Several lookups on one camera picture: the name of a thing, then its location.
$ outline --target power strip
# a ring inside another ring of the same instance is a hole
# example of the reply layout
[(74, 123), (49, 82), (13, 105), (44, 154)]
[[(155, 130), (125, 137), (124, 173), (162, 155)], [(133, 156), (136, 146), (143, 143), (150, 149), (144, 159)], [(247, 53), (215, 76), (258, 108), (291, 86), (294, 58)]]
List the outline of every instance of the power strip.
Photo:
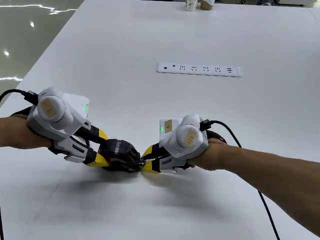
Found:
[(174, 62), (159, 62), (156, 71), (158, 73), (171, 74), (196, 74), (226, 77), (242, 77), (239, 66), (217, 66), (217, 65), (189, 65)]

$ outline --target power cord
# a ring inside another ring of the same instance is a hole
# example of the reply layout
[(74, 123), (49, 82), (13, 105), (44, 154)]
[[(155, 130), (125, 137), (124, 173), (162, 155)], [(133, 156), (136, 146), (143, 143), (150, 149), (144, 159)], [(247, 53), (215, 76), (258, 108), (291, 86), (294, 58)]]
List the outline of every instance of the power cord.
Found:
[[(23, 91), (20, 89), (9, 89), (7, 91), (5, 91), (4, 93), (2, 93), (0, 95), (0, 103), (3, 100), (3, 98), (7, 95), (7, 94), (11, 94), (11, 93), (19, 93), (22, 94), (24, 96), (24, 99), (26, 101), (28, 101), (29, 103), (33, 104), (33, 105), (38, 105), (38, 94), (34, 93), (33, 91)], [(0, 240), (5, 240), (4, 237), (4, 227), (2, 224), (2, 215), (1, 215), (1, 207), (0, 207)]]
[[(236, 136), (234, 135), (234, 133), (232, 132), (232, 130), (231, 130), (225, 123), (223, 123), (222, 121), (215, 121), (215, 120), (209, 121), (209, 120), (204, 120), (204, 121), (200, 122), (200, 131), (202, 132), (202, 131), (205, 131), (205, 130), (210, 129), (210, 128), (211, 128), (211, 125), (213, 125), (213, 124), (222, 125), (225, 129), (227, 129), (228, 132), (230, 133), (230, 135), (233, 137), (233, 139), (234, 139), (234, 141), (236, 142), (236, 144), (238, 145), (238, 147), (239, 147), (239, 148), (242, 148), (240, 142), (238, 141), (238, 139), (236, 138)], [(262, 193), (261, 193), (259, 190), (257, 190), (257, 191), (258, 191), (258, 194), (259, 194), (259, 196), (260, 196), (260, 198), (261, 198), (261, 201), (262, 201), (262, 203), (263, 203), (263, 205), (264, 205), (264, 208), (265, 208), (265, 210), (266, 210), (266, 213), (268, 214), (268, 217), (269, 217), (270, 223), (271, 223), (271, 225), (272, 225), (272, 228), (273, 228), (275, 237), (276, 237), (277, 240), (280, 240), (278, 231), (277, 231), (277, 229), (276, 229), (276, 225), (275, 225), (274, 220), (273, 220), (273, 218), (272, 218), (272, 216), (271, 216), (271, 213), (270, 213), (270, 210), (269, 210), (269, 208), (268, 208), (268, 205), (267, 205), (267, 203), (266, 203), (266, 201), (265, 201), (265, 198), (264, 198), (264, 196), (262, 195)]]
[(5, 97), (5, 95), (11, 94), (11, 93), (22, 94), (24, 96), (24, 100), (28, 101), (29, 103), (31, 103), (33, 105), (38, 105), (38, 94), (34, 93), (33, 91), (23, 91), (20, 89), (9, 89), (9, 90), (5, 91), (4, 93), (2, 93), (0, 95), (0, 103), (1, 103), (2, 99)]
[(0, 240), (5, 240), (4, 227), (2, 225), (1, 207), (0, 207)]

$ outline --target sticker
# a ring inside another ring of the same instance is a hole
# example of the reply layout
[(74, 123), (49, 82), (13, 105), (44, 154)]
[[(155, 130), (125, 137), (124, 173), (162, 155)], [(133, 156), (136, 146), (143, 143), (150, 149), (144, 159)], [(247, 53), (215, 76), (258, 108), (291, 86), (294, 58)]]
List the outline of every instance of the sticker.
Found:
[(172, 132), (172, 119), (164, 122), (164, 133)]
[(188, 146), (188, 147), (192, 146), (196, 135), (197, 135), (197, 132), (195, 130), (190, 129), (185, 136), (185, 139), (183, 141), (183, 145)]
[(50, 99), (48, 98), (40, 102), (40, 106), (48, 118), (52, 118), (57, 114), (57, 110), (54, 108)]

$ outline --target yellow plastic part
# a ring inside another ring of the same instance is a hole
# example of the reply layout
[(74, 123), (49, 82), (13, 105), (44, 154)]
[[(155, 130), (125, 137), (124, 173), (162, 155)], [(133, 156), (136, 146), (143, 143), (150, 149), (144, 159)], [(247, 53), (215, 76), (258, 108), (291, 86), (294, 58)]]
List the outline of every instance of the yellow plastic part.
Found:
[(89, 163), (87, 166), (89, 167), (108, 167), (109, 163), (106, 159), (100, 155), (99, 153), (96, 154), (95, 160)]
[(141, 158), (143, 158), (145, 155), (147, 154), (151, 154), (152, 153), (152, 145), (150, 147), (147, 148), (147, 150), (145, 150), (144, 154), (142, 155)]
[(152, 161), (147, 162), (143, 168), (141, 168), (141, 171), (148, 172), (148, 173), (153, 173), (153, 174), (158, 174), (159, 172), (152, 170)]
[(108, 140), (107, 135), (99, 128), (99, 137)]

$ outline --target reflective floor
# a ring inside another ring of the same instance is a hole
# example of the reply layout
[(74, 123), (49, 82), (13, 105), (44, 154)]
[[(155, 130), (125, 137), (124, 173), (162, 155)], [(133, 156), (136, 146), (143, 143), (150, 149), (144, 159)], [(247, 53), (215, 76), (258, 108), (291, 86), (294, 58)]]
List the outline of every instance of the reflective floor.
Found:
[[(0, 94), (19, 84), (83, 1), (0, 0)], [(307, 6), (320, 7), (315, 1)]]

